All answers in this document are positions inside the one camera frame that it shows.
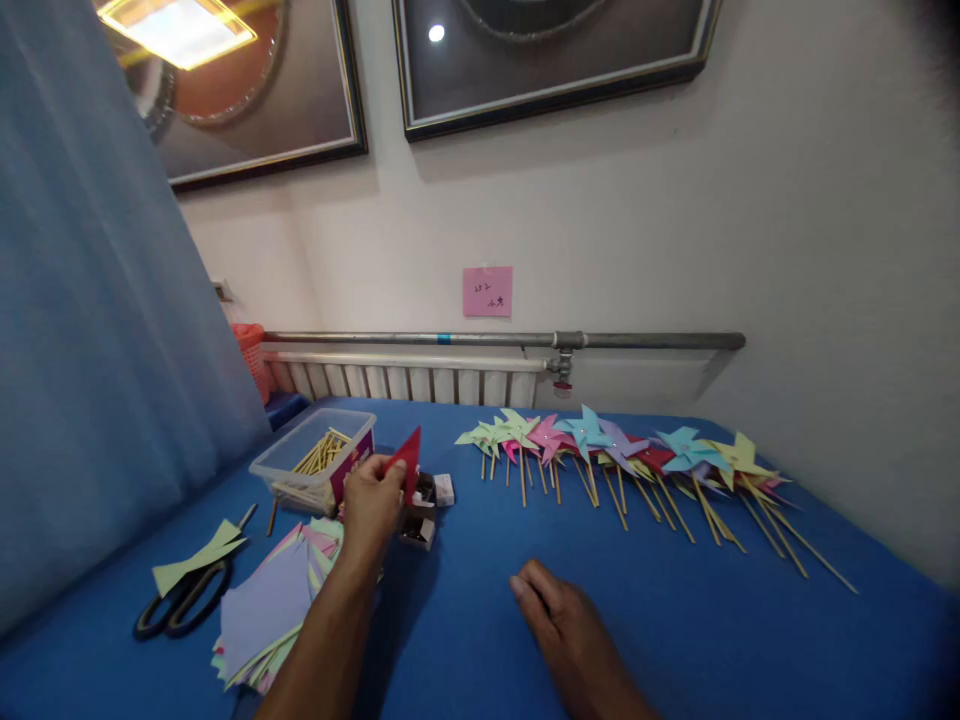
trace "scissors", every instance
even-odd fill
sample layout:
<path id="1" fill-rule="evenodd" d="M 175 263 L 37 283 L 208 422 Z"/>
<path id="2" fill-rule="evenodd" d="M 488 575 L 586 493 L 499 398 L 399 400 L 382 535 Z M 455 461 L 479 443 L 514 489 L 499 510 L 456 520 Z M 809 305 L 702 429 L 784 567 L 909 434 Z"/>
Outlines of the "scissors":
<path id="1" fill-rule="evenodd" d="M 257 509 L 254 503 L 247 510 L 243 519 L 237 527 L 243 530 L 243 526 L 253 516 Z M 184 620 L 186 614 L 190 612 L 194 603 L 200 599 L 200 596 L 207 589 L 207 585 L 220 575 L 220 584 L 214 591 L 211 598 L 207 601 L 200 611 L 189 620 Z M 150 620 L 157 608 L 163 603 L 164 598 L 157 594 L 146 609 L 140 613 L 137 624 L 133 626 L 134 640 L 149 640 L 160 633 L 166 633 L 169 637 L 178 638 L 188 635 L 194 629 L 200 626 L 206 620 L 213 609 L 220 603 L 220 598 L 227 591 L 230 585 L 230 578 L 233 576 L 233 561 L 229 556 L 220 558 L 215 563 L 199 568 L 193 572 L 187 573 L 176 584 L 176 586 L 167 594 L 170 600 L 170 606 L 163 612 L 160 619 L 151 623 Z"/>

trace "red paper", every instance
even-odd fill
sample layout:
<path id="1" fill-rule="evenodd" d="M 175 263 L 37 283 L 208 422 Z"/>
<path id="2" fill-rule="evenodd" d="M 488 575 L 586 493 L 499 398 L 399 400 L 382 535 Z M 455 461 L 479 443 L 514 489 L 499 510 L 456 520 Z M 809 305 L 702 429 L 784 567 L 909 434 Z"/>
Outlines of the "red paper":
<path id="1" fill-rule="evenodd" d="M 419 475 L 420 465 L 420 428 L 413 431 L 413 435 L 407 438 L 403 446 L 397 450 L 397 454 L 387 460 L 383 468 L 386 473 L 398 460 L 407 463 L 407 477 L 403 488 L 403 501 L 407 505 L 413 505 L 413 491 L 417 489 L 417 476 Z"/>

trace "right hand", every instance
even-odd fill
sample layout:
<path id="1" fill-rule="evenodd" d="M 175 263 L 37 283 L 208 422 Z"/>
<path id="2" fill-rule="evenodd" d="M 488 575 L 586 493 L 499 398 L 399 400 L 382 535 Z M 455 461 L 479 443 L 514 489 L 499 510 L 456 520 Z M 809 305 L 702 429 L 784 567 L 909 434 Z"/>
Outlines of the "right hand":
<path id="1" fill-rule="evenodd" d="M 510 578 L 510 588 L 574 720 L 659 717 L 580 588 L 555 578 L 535 559 Z"/>

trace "stack of paper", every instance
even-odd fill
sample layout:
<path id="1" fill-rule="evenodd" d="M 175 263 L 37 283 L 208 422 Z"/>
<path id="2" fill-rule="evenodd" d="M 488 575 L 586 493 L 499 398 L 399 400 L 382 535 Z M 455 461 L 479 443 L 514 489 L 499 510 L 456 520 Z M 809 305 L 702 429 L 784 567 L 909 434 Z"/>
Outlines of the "stack of paper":
<path id="1" fill-rule="evenodd" d="M 270 689 L 342 542 L 339 522 L 298 523 L 249 580 L 223 596 L 210 664 L 227 688 L 245 683 L 261 694 Z"/>

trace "blue pinwheel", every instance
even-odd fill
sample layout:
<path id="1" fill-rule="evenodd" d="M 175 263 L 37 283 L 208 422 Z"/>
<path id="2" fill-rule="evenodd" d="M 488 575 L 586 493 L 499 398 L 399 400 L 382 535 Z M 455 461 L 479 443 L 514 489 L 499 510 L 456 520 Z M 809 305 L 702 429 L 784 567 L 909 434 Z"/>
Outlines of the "blue pinwheel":
<path id="1" fill-rule="evenodd" d="M 730 466 L 723 459 L 723 455 L 706 443 L 694 439 L 697 431 L 693 428 L 682 427 L 676 432 L 658 432 L 657 435 L 676 455 L 673 460 L 663 466 L 666 472 L 688 472 L 702 462 L 709 463 L 721 470 L 730 470 Z"/>
<path id="2" fill-rule="evenodd" d="M 590 449 L 587 446 L 592 445 L 595 448 L 610 447 L 613 445 L 613 440 L 604 434 L 600 428 L 599 418 L 593 410 L 586 405 L 581 405 L 580 408 L 583 411 L 583 418 L 580 420 L 561 420 L 555 423 L 554 427 L 573 436 L 581 457 L 589 465 Z"/>

